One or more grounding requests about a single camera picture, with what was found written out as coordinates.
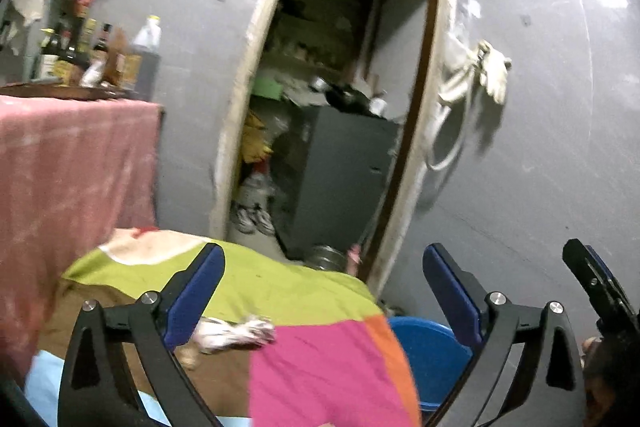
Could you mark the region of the person's right hand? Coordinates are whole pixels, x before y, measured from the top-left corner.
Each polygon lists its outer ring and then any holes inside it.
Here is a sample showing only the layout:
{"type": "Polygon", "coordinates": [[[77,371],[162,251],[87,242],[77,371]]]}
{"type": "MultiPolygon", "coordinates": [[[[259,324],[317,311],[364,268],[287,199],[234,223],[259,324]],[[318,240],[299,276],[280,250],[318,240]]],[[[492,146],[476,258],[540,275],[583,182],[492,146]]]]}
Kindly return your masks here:
{"type": "Polygon", "coordinates": [[[584,426],[639,425],[639,355],[601,337],[582,343],[584,426]]]}

